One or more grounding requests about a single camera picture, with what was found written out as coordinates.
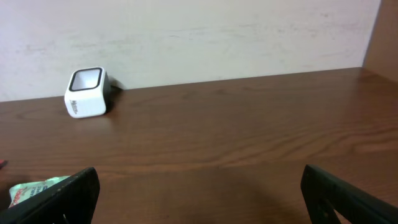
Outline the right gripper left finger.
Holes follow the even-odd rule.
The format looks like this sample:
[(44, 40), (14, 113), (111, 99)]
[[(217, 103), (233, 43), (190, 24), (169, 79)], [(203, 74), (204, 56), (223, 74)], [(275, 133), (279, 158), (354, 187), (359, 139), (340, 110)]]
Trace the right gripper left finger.
[(1, 223), (90, 224), (100, 193), (97, 172), (89, 167), (1, 212)]

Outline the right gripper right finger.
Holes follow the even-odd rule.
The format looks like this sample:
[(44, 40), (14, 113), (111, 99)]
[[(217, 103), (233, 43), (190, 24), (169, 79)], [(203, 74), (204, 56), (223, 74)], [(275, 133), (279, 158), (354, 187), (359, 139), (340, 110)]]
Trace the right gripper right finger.
[(397, 223), (397, 207), (317, 166), (305, 166), (300, 188), (313, 224), (339, 223), (337, 213), (350, 223)]

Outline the teal wet wipes pack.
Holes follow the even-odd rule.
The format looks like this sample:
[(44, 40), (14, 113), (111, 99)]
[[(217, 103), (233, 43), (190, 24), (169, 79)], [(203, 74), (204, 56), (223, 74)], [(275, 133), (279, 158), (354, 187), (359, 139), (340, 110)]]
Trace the teal wet wipes pack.
[(43, 181), (17, 184), (9, 189), (11, 196), (9, 207), (13, 207), (67, 178), (68, 176), (52, 177)]

